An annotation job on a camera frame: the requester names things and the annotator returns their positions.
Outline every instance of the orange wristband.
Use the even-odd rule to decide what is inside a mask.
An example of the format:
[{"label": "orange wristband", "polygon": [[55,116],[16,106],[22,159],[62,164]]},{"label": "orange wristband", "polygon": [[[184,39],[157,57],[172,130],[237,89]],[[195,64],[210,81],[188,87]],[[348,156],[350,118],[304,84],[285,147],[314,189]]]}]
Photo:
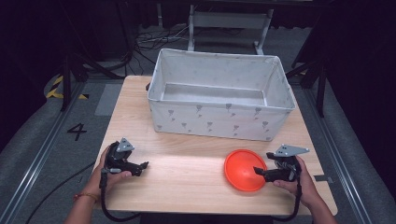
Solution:
[{"label": "orange wristband", "polygon": [[99,200],[99,196],[97,196],[97,195],[95,195],[95,194],[82,192],[82,193],[80,193],[80,194],[75,194],[75,195],[73,196],[73,202],[77,201],[81,196],[88,196],[88,197],[91,197],[92,199],[95,200],[95,203],[97,203],[98,200]]}]

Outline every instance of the wooden table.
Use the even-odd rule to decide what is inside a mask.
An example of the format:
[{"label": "wooden table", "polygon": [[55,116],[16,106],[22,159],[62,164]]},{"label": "wooden table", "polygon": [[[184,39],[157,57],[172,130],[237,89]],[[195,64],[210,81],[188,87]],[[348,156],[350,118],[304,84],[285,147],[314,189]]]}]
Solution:
[{"label": "wooden table", "polygon": [[[156,133],[153,129],[149,100],[145,90],[151,77],[127,77],[123,83],[100,155],[115,141],[126,137],[135,147],[129,162],[149,161],[148,169],[139,177],[117,184],[107,194],[106,206],[111,210],[177,212],[206,214],[289,215],[294,196],[266,183],[254,192],[235,189],[223,172],[224,160],[238,148],[247,148],[261,155],[268,169],[275,169],[266,152],[275,152],[281,144],[308,147],[302,154],[311,175],[323,175],[300,109],[290,113],[272,142],[238,140],[177,133]],[[337,213],[326,181],[315,183],[318,192]],[[309,215],[300,206],[299,215]]]}]

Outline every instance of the orange bowl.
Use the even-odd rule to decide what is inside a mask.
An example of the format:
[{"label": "orange bowl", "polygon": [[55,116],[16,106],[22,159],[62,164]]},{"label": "orange bowl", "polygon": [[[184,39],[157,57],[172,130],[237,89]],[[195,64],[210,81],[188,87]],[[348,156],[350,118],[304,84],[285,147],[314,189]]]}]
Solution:
[{"label": "orange bowl", "polygon": [[242,191],[256,191],[265,184],[261,175],[256,175],[253,166],[267,170],[264,160],[248,149],[237,149],[230,153],[224,162],[227,180]]}]

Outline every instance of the yellow and black striped tape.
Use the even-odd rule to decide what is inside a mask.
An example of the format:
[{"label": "yellow and black striped tape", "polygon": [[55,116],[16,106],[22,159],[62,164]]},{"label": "yellow and black striped tape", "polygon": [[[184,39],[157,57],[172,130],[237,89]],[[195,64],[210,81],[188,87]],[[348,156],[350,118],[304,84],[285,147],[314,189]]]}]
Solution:
[{"label": "yellow and black striped tape", "polygon": [[[64,95],[63,95],[62,93],[56,92],[56,90],[58,89],[59,85],[61,84],[61,82],[62,82],[63,80],[64,80],[64,76],[62,76],[62,75],[59,75],[59,76],[55,79],[55,81],[53,82],[53,84],[52,84],[52,86],[51,86],[51,88],[50,88],[50,90],[49,90],[49,93],[47,93],[47,98],[51,98],[51,97],[54,97],[54,98],[61,98],[61,99],[64,98]],[[89,94],[81,94],[81,95],[78,97],[78,99],[80,99],[80,100],[88,100],[89,98],[90,98],[90,95],[89,95]]]}]

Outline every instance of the white fabric storage box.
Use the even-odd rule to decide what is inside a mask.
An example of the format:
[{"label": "white fabric storage box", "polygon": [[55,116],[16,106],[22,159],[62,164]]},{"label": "white fabric storage box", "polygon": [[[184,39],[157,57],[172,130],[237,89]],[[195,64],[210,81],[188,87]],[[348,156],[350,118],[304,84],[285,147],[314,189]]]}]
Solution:
[{"label": "white fabric storage box", "polygon": [[296,103],[276,56],[162,49],[148,89],[156,132],[271,141]]}]

